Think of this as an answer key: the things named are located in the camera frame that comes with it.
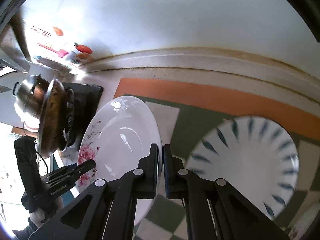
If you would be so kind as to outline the blue striped white plate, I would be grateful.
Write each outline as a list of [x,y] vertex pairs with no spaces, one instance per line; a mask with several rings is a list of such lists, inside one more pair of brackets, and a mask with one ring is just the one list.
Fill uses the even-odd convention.
[[186,168],[206,180],[225,179],[274,220],[295,192],[299,158],[283,126],[260,116],[241,116],[200,139]]

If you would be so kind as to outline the white floral plate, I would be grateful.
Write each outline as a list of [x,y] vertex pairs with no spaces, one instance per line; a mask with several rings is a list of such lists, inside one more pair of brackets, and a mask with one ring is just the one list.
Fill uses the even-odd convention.
[[78,164],[93,159],[96,167],[80,177],[79,192],[95,180],[119,179],[138,167],[152,144],[162,146],[155,117],[147,104],[134,96],[120,96],[106,103],[89,123],[82,139]]

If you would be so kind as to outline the stainless steel pot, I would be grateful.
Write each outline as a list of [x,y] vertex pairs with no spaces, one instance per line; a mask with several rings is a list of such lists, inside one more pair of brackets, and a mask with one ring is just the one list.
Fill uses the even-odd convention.
[[18,116],[31,116],[39,119],[44,95],[48,89],[49,82],[41,74],[27,76],[22,82],[16,82],[12,94],[15,97],[14,108]]

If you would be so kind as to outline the black induction cooktop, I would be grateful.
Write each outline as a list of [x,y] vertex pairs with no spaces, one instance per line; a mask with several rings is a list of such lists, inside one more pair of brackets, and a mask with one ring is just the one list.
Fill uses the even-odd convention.
[[73,123],[71,125],[70,142],[80,143],[87,126],[95,115],[100,98],[104,88],[99,85],[81,84],[81,83],[62,83],[66,91],[70,89],[74,92],[74,115]]

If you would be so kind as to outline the green checkered table mat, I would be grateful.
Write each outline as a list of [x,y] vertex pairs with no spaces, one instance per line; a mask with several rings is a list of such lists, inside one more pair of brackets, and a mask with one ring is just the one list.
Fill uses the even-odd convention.
[[224,178],[291,239],[319,239],[319,113],[234,89],[121,78],[200,177]]

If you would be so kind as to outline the pink toy utensil holder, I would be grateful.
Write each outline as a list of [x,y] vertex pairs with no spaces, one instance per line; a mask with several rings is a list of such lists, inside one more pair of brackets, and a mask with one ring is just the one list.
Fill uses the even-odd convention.
[[49,47],[49,46],[46,46],[46,45],[43,45],[43,44],[40,44],[40,43],[38,43],[37,45],[42,47],[42,48],[44,48],[44,49],[46,49],[46,50],[54,52],[59,58],[64,58],[65,56],[67,56],[69,54],[69,52],[67,52],[64,49],[55,50],[52,47]]

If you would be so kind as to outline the tomato wall decoration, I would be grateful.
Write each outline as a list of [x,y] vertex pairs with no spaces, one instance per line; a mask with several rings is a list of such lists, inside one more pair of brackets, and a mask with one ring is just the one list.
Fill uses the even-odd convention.
[[88,54],[93,53],[93,50],[86,45],[74,43],[74,46],[75,46],[76,50],[81,53],[88,53]]

